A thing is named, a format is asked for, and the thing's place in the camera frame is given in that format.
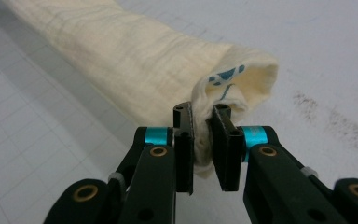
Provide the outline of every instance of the towel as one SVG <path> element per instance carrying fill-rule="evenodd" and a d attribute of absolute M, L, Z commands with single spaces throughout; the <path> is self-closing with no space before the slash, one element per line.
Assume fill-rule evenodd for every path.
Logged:
<path fill-rule="evenodd" d="M 278 62 L 264 51 L 181 34 L 113 0 L 4 2 L 136 125 L 172 126 L 172 108 L 191 100 L 200 174 L 213 168 L 213 105 L 231 106 L 239 121 L 276 79 Z"/>

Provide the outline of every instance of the white surface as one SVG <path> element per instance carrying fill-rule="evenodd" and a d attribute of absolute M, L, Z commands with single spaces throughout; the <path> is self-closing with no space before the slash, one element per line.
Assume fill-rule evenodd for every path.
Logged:
<path fill-rule="evenodd" d="M 272 98 L 242 124 L 272 126 L 328 187 L 358 177 L 358 1 L 121 2 L 184 33 L 277 56 Z M 40 223 L 66 187 L 105 180 L 128 149 L 134 127 L 2 6 L 0 90 L 0 223 Z M 177 223 L 249 223 L 241 197 L 195 178 L 194 196 L 178 195 Z"/>

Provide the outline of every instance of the cream fabric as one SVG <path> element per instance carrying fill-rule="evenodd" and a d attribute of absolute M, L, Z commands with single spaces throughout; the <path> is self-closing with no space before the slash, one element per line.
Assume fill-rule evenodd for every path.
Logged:
<path fill-rule="evenodd" d="M 172 108 L 191 100 L 198 172 L 212 167 L 212 106 L 241 120 L 276 79 L 277 60 L 263 51 L 183 35 L 113 0 L 4 2 L 137 125 L 172 126 Z"/>

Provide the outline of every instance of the blue tape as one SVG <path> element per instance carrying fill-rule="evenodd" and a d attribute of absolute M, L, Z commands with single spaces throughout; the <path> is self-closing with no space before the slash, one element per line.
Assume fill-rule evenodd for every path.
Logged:
<path fill-rule="evenodd" d="M 168 145 L 168 128 L 147 128 L 145 134 L 145 143 L 152 145 Z"/>
<path fill-rule="evenodd" d="M 244 161 L 247 162 L 251 147 L 257 144 L 266 144 L 269 140 L 266 131 L 261 126 L 243 126 L 242 129 L 245 134 L 244 141 L 246 145 L 246 157 Z"/>

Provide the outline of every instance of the cloth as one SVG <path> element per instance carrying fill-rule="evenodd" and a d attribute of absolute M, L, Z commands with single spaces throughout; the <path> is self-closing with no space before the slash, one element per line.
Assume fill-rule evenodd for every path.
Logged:
<path fill-rule="evenodd" d="M 230 105 L 241 120 L 276 79 L 278 62 L 266 52 L 181 34 L 113 0 L 4 2 L 135 124 L 172 126 L 172 108 L 191 99 L 196 172 L 212 167 L 212 106 Z"/>

